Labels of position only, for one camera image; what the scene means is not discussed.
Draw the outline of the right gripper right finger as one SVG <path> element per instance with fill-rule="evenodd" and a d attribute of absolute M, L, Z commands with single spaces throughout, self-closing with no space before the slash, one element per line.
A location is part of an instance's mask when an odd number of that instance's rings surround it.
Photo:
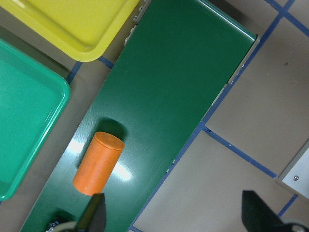
<path fill-rule="evenodd" d="M 253 190 L 242 192 L 241 220 L 248 232 L 307 232 L 297 222 L 283 222 Z"/>

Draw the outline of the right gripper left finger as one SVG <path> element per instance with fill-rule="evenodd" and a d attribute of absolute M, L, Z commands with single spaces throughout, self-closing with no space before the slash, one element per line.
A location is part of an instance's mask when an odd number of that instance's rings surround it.
<path fill-rule="evenodd" d="M 105 194 L 94 194 L 80 219 L 55 226 L 56 232 L 104 232 L 107 223 Z"/>

